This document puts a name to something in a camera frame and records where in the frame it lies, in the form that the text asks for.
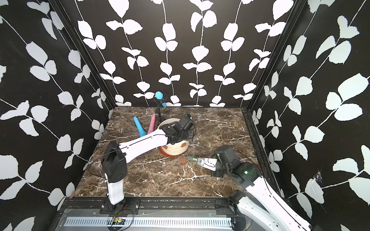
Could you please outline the cream ceramic pot with soil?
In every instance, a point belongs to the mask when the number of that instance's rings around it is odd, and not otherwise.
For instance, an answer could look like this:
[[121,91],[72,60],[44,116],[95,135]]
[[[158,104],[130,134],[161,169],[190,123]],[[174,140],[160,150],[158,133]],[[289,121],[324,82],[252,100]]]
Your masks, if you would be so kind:
[[[178,118],[170,118],[163,122],[161,122],[158,125],[158,128],[160,128],[163,125],[173,124],[175,122],[179,122],[180,119]],[[159,147],[159,151],[165,155],[166,157],[178,157],[182,155],[189,147],[190,142],[189,141],[181,141],[177,142],[175,144],[167,144],[164,146]]]

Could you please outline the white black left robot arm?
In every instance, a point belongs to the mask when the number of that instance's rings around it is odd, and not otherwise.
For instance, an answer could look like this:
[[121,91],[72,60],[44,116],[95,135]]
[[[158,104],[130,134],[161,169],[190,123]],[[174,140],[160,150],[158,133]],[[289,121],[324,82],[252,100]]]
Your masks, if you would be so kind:
[[123,179],[127,176],[127,164],[153,149],[192,141],[195,122],[189,114],[179,121],[164,124],[150,134],[132,141],[117,144],[111,142],[102,156],[101,165],[108,185],[108,201],[116,205],[124,200]]

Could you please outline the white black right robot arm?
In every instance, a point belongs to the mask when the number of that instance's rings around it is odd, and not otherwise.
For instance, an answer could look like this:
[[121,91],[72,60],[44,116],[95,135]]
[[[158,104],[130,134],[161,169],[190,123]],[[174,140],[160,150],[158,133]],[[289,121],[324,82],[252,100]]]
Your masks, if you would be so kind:
[[229,145],[216,149],[215,170],[217,177],[229,176],[261,205],[247,195],[237,192],[230,200],[237,211],[251,218],[266,231],[312,231],[314,227],[298,215],[269,185],[261,171],[252,163],[243,162]]

